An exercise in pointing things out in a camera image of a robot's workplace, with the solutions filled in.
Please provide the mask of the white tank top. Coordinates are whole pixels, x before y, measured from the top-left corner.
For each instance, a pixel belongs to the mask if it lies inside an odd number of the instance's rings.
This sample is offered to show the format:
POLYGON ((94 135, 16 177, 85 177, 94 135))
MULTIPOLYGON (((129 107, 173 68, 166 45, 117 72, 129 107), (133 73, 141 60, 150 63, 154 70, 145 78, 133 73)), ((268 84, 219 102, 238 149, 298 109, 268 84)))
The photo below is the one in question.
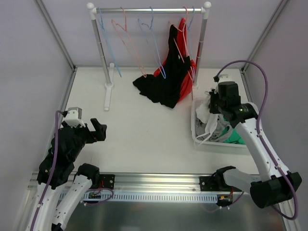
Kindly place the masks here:
MULTIPOLYGON (((209 109, 210 104, 210 95, 209 92, 205 92, 205 98, 202 100, 202 103, 195 110, 195 118, 200 119, 203 123, 207 123, 206 128, 209 128, 210 125, 214 125, 217 121, 218 114, 210 113, 209 109)), ((199 145, 205 143, 206 141, 199 141, 199 145)))

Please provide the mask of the grey tank top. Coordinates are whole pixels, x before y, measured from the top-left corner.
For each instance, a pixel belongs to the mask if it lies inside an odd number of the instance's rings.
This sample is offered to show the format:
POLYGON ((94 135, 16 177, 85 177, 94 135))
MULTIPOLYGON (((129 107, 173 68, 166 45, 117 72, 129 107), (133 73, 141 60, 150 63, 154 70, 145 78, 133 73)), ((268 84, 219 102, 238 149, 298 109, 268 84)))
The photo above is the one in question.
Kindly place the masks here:
POLYGON ((198 141, 225 142, 233 133, 233 128, 222 115, 218 115, 214 125, 206 128, 207 123, 195 119, 195 136, 198 141))

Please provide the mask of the green tank top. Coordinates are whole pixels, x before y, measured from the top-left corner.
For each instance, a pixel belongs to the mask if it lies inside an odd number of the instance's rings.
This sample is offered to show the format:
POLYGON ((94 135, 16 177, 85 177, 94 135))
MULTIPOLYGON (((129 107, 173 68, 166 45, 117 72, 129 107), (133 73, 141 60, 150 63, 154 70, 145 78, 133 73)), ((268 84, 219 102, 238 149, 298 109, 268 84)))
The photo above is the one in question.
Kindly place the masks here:
POLYGON ((227 138, 223 141, 224 143, 245 145, 245 142, 235 129, 231 131, 229 128, 225 128, 222 134, 227 135, 227 138))

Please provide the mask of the light blue wire hanger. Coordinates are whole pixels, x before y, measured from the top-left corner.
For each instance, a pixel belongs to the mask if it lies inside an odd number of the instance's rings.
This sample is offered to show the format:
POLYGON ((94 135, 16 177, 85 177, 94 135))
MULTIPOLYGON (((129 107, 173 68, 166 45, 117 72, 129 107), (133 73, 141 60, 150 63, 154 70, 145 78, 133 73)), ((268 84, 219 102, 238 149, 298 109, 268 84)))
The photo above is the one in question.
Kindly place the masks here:
POLYGON ((102 11, 99 9, 99 15, 100 15, 100 20, 99 20, 99 24, 100 24, 100 27, 101 27, 101 31, 102 31, 102 34, 104 36, 104 40, 106 42, 106 45, 108 47, 108 50, 109 50, 109 53, 114 61, 114 65, 118 71, 118 74, 120 77, 122 77, 122 74, 121 74, 121 71, 119 69, 119 66, 118 66, 118 63, 117 63, 117 60, 116 60, 116 57, 115 57, 115 54, 113 52, 113 49, 112 49, 112 46, 111 46, 111 42, 109 41, 109 36, 108 36, 108 33, 107 31, 105 30, 105 27, 104 27, 104 23, 103 23, 103 13, 102 11))

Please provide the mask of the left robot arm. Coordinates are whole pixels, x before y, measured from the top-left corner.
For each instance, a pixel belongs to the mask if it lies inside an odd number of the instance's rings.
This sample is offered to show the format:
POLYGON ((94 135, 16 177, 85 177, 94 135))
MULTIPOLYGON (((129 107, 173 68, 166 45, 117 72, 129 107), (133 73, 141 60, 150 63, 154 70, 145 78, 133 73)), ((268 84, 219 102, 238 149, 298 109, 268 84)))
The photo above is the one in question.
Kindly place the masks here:
POLYGON ((51 142, 48 155, 39 165, 34 208, 27 225, 28 231, 63 231, 81 197, 100 184, 98 167, 84 163, 74 176, 72 186, 59 201, 60 195, 74 170, 74 162, 86 144, 106 139, 107 125, 92 118, 94 130, 87 125, 71 126, 62 122, 51 142))

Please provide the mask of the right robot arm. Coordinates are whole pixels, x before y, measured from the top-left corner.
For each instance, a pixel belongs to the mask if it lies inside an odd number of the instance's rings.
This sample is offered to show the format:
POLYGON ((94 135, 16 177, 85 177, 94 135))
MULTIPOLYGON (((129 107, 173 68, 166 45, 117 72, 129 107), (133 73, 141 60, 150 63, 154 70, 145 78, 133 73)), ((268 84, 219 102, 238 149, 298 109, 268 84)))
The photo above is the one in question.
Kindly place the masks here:
POLYGON ((295 199, 302 178, 278 158, 261 128, 257 107, 241 102, 237 83, 218 83, 210 92, 209 108, 210 112, 223 116, 237 131, 259 172, 259 176, 254 177, 233 166, 224 167, 215 173, 215 186, 221 191, 235 187, 248 193, 259 208, 295 199))

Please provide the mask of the red tank top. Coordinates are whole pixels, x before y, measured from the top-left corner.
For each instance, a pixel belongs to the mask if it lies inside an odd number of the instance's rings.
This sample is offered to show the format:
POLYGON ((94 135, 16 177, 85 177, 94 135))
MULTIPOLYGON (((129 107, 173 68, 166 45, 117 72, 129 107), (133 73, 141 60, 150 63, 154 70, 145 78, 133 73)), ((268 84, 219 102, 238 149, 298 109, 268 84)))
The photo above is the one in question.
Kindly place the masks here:
MULTIPOLYGON (((180 37, 180 35, 179 35, 179 32, 176 30, 176 32, 177 32, 177 36, 176 36, 176 38, 174 39, 176 42, 178 42, 179 43, 179 47, 180 47, 180 49, 181 49, 181 53, 184 55, 185 54, 185 48, 183 47, 183 42, 182 41, 180 41, 180 39, 181 39, 181 37, 180 37)), ((195 61, 193 60, 193 59, 191 59, 192 60, 192 67, 193 67, 193 69, 194 69, 194 72, 195 72, 195 70, 196 70, 196 64, 195 64, 195 61)), ((185 75, 185 77, 184 77, 184 79, 183 79, 183 81, 182 81, 182 83, 181 83, 181 87, 180 87, 180 94, 179 94, 179 96, 180 96, 180 98, 179 98, 179 100, 178 100, 178 102, 180 102, 180 101, 182 101, 188 94, 190 94, 191 93, 191 91, 192 91, 192 87, 193 87, 193 84, 192 84, 193 82, 191 81, 191 79, 190 79, 190 77, 189 77, 189 75, 188 75, 188 72, 186 73, 186 75, 185 75)))

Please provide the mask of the black tank top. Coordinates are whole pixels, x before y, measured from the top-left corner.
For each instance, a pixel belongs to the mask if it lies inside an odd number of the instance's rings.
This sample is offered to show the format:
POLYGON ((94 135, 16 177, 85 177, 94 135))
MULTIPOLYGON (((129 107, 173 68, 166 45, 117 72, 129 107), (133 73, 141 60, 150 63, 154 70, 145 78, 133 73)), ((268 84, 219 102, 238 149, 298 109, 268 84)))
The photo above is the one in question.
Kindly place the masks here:
POLYGON ((190 58, 184 58, 184 63, 179 58, 174 45, 176 36, 176 29, 172 27, 169 30, 167 58, 163 62, 166 79, 157 69, 153 74, 141 76, 132 82, 133 86, 140 91, 140 95, 147 97, 153 103, 160 103, 172 109, 178 103, 181 83, 190 69, 190 58))

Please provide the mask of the white plastic basket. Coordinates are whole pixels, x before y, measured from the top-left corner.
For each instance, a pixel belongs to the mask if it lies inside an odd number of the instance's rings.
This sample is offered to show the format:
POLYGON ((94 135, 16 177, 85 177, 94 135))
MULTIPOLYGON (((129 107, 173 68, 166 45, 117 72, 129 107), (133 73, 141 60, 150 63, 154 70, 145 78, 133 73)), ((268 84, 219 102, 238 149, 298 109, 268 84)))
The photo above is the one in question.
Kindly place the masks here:
POLYGON ((195 144, 217 145, 250 149, 253 146, 247 132, 241 126, 232 128, 221 114, 210 114, 210 99, 196 98, 192 103, 191 131, 195 144))

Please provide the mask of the white clothes rack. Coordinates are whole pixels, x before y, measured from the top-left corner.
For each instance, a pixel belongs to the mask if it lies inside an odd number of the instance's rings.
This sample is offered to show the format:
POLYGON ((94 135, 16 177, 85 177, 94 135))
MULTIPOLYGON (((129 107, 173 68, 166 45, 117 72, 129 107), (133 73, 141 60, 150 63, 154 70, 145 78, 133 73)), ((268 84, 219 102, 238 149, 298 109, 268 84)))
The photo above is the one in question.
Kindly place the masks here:
POLYGON ((110 110, 110 104, 111 104, 111 96, 112 96, 112 90, 114 88, 114 83, 113 83, 113 77, 114 77, 114 70, 119 68, 115 63, 110 63, 107 64, 106 59, 105 59, 105 54, 103 51, 103 46, 102 46, 102 41, 100 37, 100 32, 99 32, 99 27, 97 24, 97 14, 102 14, 102 13, 120 13, 121 11, 126 12, 126 13, 200 13, 202 14, 202 25, 200 29, 200 38, 199 38, 199 43, 198 43, 198 49, 197 49, 197 56, 196 56, 196 70, 194 73, 194 77, 192 80, 192 88, 197 89, 198 88, 198 74, 199 74, 199 69, 200 69, 200 62, 201 62, 201 57, 202 57, 202 50, 203 50, 203 42, 205 40, 205 30, 206 30, 206 24, 207 20, 209 18, 209 11, 211 8, 212 4, 209 1, 206 1, 204 5, 201 8, 171 8, 171 9, 164 9, 164 8, 149 8, 149 9, 120 9, 120 8, 99 8, 95 7, 93 3, 88 3, 87 8, 88 12, 90 14, 90 19, 100 55, 101 62, 103 64, 103 72, 105 76, 105 99, 104 99, 104 105, 103 105, 103 110, 104 111, 109 111, 110 110))

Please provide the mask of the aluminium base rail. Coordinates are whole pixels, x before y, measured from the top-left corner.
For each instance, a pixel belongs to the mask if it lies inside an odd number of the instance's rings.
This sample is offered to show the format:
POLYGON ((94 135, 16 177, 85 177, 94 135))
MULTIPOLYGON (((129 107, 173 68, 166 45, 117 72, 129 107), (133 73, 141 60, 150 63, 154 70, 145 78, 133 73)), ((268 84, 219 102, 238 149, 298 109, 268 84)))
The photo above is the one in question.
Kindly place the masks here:
POLYGON ((102 173, 97 191, 105 188, 114 192, 134 193, 204 193, 220 192, 215 174, 152 174, 102 173))

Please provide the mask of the aluminium frame post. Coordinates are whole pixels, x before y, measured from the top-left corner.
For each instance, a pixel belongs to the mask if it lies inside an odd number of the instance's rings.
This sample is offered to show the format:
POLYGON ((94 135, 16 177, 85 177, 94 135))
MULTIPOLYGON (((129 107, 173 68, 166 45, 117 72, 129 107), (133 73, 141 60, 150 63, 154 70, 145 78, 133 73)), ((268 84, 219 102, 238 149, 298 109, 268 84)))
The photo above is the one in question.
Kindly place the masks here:
POLYGON ((70 57, 65 44, 63 43, 63 40, 61 39, 61 36, 44 4, 44 2, 42 0, 34 0, 34 3, 36 5, 36 7, 38 8, 38 11, 40 12, 40 14, 42 15, 43 20, 45 21, 45 23, 47 24, 47 27, 49 29, 49 31, 51 32, 51 35, 53 37, 53 39, 55 40, 58 48, 60 49, 60 52, 62 54, 62 56, 64 57, 66 63, 68 64, 69 68, 74 71, 76 66, 74 65, 74 62, 72 61, 72 58, 70 57))

